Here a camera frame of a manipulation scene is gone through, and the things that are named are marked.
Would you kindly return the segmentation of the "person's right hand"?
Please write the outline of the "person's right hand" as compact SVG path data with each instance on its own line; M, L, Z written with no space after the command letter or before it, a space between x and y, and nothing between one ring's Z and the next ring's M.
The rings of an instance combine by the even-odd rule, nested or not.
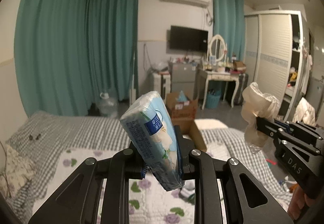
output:
M309 198L303 189L296 184L287 213L293 220L297 220L304 206L310 207L315 204L315 201L315 199Z

